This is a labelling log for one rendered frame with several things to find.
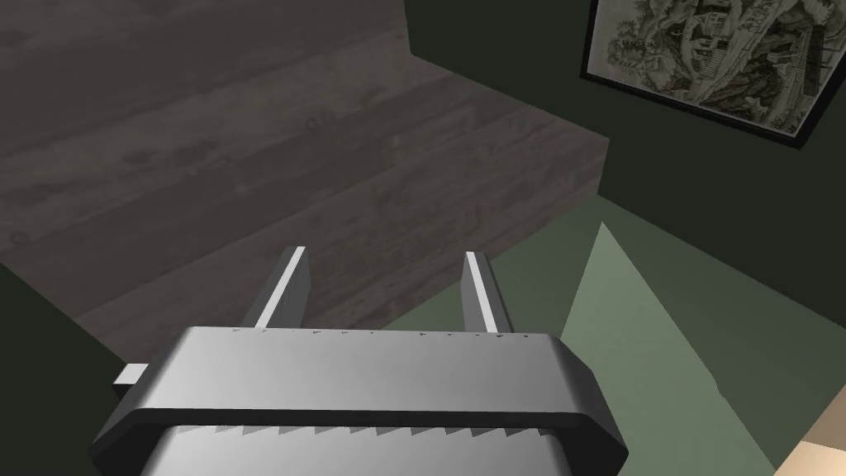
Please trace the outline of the black framed landscape picture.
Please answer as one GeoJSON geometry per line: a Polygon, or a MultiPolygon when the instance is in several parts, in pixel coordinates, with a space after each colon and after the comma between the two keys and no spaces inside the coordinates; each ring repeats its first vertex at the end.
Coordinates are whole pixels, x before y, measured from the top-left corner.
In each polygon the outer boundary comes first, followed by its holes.
{"type": "Polygon", "coordinates": [[[846,79],[846,0],[592,0],[580,75],[799,149],[846,79]]]}

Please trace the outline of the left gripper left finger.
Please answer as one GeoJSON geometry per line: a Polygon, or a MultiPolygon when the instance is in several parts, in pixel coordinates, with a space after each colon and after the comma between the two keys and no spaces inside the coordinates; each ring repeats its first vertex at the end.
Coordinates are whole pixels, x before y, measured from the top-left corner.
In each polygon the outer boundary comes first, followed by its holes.
{"type": "Polygon", "coordinates": [[[310,290],[307,247],[287,247],[247,311],[241,326],[302,328],[310,290]]]}

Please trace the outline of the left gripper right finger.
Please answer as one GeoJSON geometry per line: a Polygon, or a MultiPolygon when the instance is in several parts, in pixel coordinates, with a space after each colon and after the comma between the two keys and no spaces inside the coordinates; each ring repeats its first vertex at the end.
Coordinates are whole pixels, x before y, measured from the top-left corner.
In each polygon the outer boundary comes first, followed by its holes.
{"type": "Polygon", "coordinates": [[[497,279],[485,253],[464,252],[460,295],[463,329],[466,332],[514,332],[497,279]]]}

